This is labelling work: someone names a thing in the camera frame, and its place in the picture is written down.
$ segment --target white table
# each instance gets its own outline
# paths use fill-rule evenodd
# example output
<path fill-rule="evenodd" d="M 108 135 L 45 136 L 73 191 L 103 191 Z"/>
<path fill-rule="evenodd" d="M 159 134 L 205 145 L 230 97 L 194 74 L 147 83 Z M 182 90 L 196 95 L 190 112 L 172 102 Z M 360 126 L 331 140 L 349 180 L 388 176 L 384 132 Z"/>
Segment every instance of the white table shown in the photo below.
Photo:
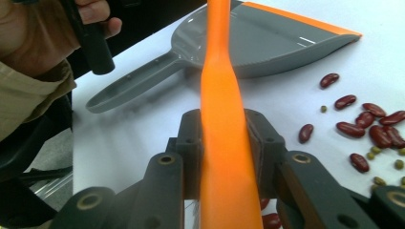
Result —
<path fill-rule="evenodd" d="M 305 67 L 277 75 L 240 80 L 245 107 L 262 113 L 285 138 L 289 150 L 311 153 L 344 187 L 366 197 L 373 177 L 398 185 L 405 171 L 394 169 L 400 156 L 394 150 L 369 161 L 371 170 L 358 173 L 349 163 L 351 153 L 365 155 L 372 142 L 365 136 L 349 139 L 335 123 L 354 122 L 361 104 L 381 105 L 388 114 L 405 110 L 405 2 L 378 1 L 269 1 L 255 0 L 333 25 L 363 33 L 360 41 Z M 175 73 L 140 97 L 102 114 L 85 104 L 96 93 L 125 74 L 164 54 L 181 20 L 137 43 L 115 57 L 116 69 L 107 75 L 87 73 L 74 90 L 74 192 L 105 186 L 119 192 L 142 179 L 151 156 L 164 152 L 167 139 L 177 136 L 181 115 L 200 107 L 200 74 Z M 341 78 L 326 90 L 319 88 L 327 73 Z M 357 101 L 343 111 L 334 101 L 355 94 Z M 322 105 L 328 106 L 325 114 Z M 311 140 L 300 144 L 297 134 L 307 123 L 315 126 Z M 396 125 L 405 135 L 405 123 Z M 274 211 L 273 206 L 266 209 Z"/>

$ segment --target red kidney bean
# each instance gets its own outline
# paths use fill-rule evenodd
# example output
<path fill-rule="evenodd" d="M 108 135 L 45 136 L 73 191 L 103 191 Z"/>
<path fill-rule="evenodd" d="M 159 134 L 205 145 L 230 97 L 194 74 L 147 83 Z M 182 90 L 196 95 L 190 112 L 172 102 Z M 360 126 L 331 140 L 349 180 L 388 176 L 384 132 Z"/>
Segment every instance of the red kidney bean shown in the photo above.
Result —
<path fill-rule="evenodd" d="M 313 125 L 312 124 L 307 124 L 304 125 L 300 133 L 298 134 L 298 139 L 300 140 L 301 143 L 305 143 L 310 139 L 310 135 L 312 134 L 313 131 Z"/>
<path fill-rule="evenodd" d="M 336 82 L 338 79 L 339 79 L 338 73 L 329 73 L 321 79 L 321 82 L 319 82 L 319 84 L 321 85 L 322 88 L 327 88 L 332 83 Z"/>
<path fill-rule="evenodd" d="M 359 138 L 366 134 L 366 131 L 363 128 L 349 122 L 338 122 L 336 123 L 336 128 L 344 134 L 352 137 Z"/>
<path fill-rule="evenodd" d="M 404 138 L 402 138 L 402 136 L 399 134 L 399 131 L 395 127 L 384 126 L 382 129 L 391 139 L 393 146 L 395 146 L 398 149 L 405 148 L 405 140 Z"/>
<path fill-rule="evenodd" d="M 370 138 L 375 146 L 384 149 L 390 148 L 393 142 L 381 126 L 373 125 L 369 130 Z"/>
<path fill-rule="evenodd" d="M 381 125 L 394 125 L 402 120 L 405 120 L 405 111 L 398 111 L 379 120 Z"/>
<path fill-rule="evenodd" d="M 361 128 L 368 128 L 374 122 L 374 115 L 370 112 L 361 113 L 355 120 L 355 124 Z"/>
<path fill-rule="evenodd" d="M 269 198 L 261 198 L 260 199 L 260 209 L 263 210 L 268 206 L 268 203 L 270 202 Z"/>
<path fill-rule="evenodd" d="M 281 221 L 277 213 L 271 213 L 262 216 L 264 229 L 278 229 L 281 227 Z"/>
<path fill-rule="evenodd" d="M 342 110 L 342 109 L 350 106 L 353 102 L 355 102 L 356 99 L 357 99 L 357 97 L 353 94 L 343 96 L 343 97 L 337 99 L 336 102 L 334 102 L 334 107 L 337 110 Z"/>
<path fill-rule="evenodd" d="M 377 117 L 383 117 L 385 115 L 387 115 L 387 113 L 385 113 L 384 110 L 382 110 L 382 108 L 380 108 L 378 105 L 375 105 L 373 103 L 363 103 L 363 108 L 370 112 L 371 114 L 373 114 L 374 116 Z"/>
<path fill-rule="evenodd" d="M 351 163 L 352 166 L 360 173 L 369 172 L 370 166 L 366 158 L 359 154 L 351 154 Z"/>

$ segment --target sleeve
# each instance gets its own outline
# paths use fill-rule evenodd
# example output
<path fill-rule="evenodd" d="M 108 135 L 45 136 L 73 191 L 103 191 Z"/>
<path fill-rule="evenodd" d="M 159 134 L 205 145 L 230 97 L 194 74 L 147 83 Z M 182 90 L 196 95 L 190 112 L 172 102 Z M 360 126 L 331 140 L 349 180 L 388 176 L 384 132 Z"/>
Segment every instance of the sleeve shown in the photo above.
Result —
<path fill-rule="evenodd" d="M 60 80 L 40 81 L 0 62 L 0 141 L 22 123 L 43 115 L 53 101 L 76 86 L 66 60 L 41 75 L 41 78 Z"/>

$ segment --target gray dustpan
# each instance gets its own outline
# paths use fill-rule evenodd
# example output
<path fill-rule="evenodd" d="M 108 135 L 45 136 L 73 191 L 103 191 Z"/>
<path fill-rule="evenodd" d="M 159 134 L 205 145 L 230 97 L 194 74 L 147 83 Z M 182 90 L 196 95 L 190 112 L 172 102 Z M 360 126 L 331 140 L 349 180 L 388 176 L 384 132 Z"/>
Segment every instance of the gray dustpan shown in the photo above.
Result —
<path fill-rule="evenodd" d="M 234 3 L 230 22 L 230 57 L 238 78 L 286 72 L 314 62 L 357 41 L 354 31 L 297 14 L 251 3 Z M 113 109 L 146 92 L 186 67 L 203 68 L 206 8 L 176 28 L 172 49 L 123 76 L 86 104 L 92 113 Z"/>

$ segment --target orange plastic strip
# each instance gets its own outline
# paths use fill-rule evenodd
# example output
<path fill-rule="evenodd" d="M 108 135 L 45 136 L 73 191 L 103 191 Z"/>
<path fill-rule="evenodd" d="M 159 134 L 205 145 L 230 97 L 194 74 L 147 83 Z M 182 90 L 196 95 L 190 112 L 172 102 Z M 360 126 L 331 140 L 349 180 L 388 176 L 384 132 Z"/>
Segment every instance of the orange plastic strip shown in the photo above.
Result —
<path fill-rule="evenodd" d="M 244 106 L 229 60 L 230 0 L 208 0 L 202 69 L 201 229 L 263 228 Z"/>
<path fill-rule="evenodd" d="M 247 6 L 247 7 L 256 8 L 259 10 L 265 10 L 265 11 L 272 12 L 275 14 L 279 14 L 281 16 L 284 16 L 284 17 L 287 17 L 287 18 L 290 18 L 290 19 L 293 19 L 296 21 L 300 21 L 302 23 L 311 25 L 313 27 L 317 27 L 317 28 L 325 30 L 325 31 L 330 31 L 335 34 L 339 34 L 339 35 L 354 34 L 354 35 L 359 35 L 359 36 L 362 35 L 361 33 L 357 32 L 357 31 L 350 31 L 350 30 L 340 28 L 340 27 L 337 27 L 337 26 L 334 26 L 334 25 L 331 25 L 331 24 L 328 24 L 325 22 L 317 21 L 317 20 L 309 18 L 309 17 L 305 17 L 302 15 L 298 15 L 298 14 L 284 11 L 284 10 L 275 9 L 275 8 L 268 7 L 268 6 L 263 6 L 263 5 L 260 5 L 257 3 L 244 2 L 242 5 Z"/>

